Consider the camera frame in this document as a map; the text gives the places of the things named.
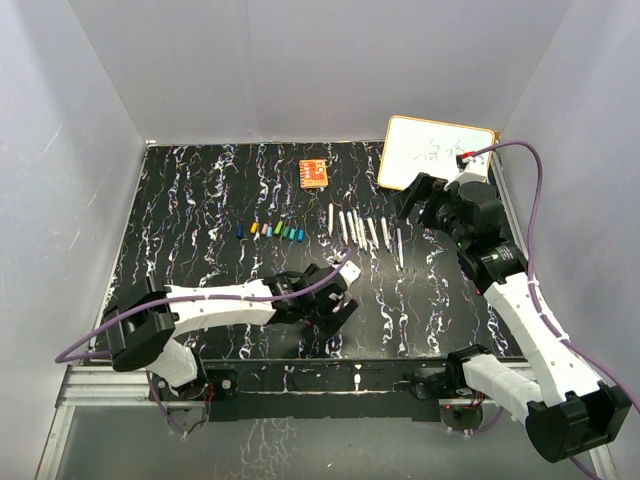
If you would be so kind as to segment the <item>cyan marker pen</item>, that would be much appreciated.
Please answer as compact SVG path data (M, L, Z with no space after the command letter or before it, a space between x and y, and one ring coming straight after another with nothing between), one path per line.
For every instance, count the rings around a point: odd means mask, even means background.
M390 234L389 234L388 222L387 222L387 219L384 216L381 217L380 220L381 220L381 230L382 230L384 245L385 245L386 250L388 252L390 252L391 251L391 239L390 239Z

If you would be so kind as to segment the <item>dark green marker pen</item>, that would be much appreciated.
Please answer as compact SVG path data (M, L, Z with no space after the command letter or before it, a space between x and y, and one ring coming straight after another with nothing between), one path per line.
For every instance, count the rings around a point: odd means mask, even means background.
M366 231L365 231L365 228L364 228L364 221L360 216L358 216L358 217L359 217L359 225L360 225L362 240L365 243L365 249L363 251L365 252L365 254L368 254L369 246L368 246L368 242L367 242L367 238L366 238Z

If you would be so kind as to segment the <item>light green marker pen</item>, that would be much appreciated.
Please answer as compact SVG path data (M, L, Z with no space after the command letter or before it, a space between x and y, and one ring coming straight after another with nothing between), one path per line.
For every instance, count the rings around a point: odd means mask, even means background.
M353 220L354 220L354 228L355 228L356 238L357 238L357 241L358 241L359 248L364 250L365 249L365 243L362 240L362 235L361 235L361 230L360 230L360 225L359 225L359 217L358 217L357 211L355 209L352 210L352 216L353 216Z

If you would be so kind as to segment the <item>light blue marker pen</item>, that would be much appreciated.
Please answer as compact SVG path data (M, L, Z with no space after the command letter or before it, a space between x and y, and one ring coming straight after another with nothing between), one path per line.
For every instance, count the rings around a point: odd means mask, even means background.
M347 218L347 225L348 225L352 242L357 248L359 246L359 239L358 239L357 230L355 227L354 218L351 211L347 211L346 218Z

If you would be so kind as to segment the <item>yellow marker pen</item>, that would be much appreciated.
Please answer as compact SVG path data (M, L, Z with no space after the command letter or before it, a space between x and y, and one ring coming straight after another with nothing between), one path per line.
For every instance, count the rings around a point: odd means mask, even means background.
M327 209L327 232L329 237L333 235L334 230L334 205L332 202L328 204Z

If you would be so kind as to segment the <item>light green pen cap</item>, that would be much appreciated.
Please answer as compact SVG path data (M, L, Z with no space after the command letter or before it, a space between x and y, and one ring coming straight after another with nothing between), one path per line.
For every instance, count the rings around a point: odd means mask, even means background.
M281 232L282 232L282 230L283 230L283 227L284 227L284 222L283 222L282 220L280 220L280 221L276 224L275 229L273 230L273 235L274 235L274 236L278 236L278 235L280 235L280 234L281 234Z

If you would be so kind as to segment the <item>dark blue marker pen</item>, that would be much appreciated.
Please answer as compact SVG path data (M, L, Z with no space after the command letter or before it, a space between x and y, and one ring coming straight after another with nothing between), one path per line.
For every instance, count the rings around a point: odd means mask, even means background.
M400 227L396 228L397 255L400 270L404 269L403 237Z

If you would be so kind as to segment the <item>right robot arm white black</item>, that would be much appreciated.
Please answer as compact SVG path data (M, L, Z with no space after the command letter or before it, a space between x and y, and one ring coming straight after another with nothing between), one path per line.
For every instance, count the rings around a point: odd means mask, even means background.
M538 312L528 263L504 233L507 219L498 192L482 181L454 182L420 173L395 198L399 219L424 207L422 227L441 231L455 244L465 276L507 324L534 374L527 379L481 345L448 354L442 372L414 373L418 395L466 397L483 393L504 407L548 462L613 442L632 401L610 385L566 344L559 328Z

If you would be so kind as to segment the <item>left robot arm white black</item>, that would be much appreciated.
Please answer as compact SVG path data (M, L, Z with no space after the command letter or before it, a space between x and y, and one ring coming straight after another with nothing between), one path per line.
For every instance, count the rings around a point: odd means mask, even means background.
M331 337L358 307L345 296L360 275L360 268L345 260L223 287L163 285L149 277L139 300L115 301L104 315L112 367L117 372L144 369L178 396L197 398L208 384L204 365L194 349L178 342L179 336L239 324L305 321Z

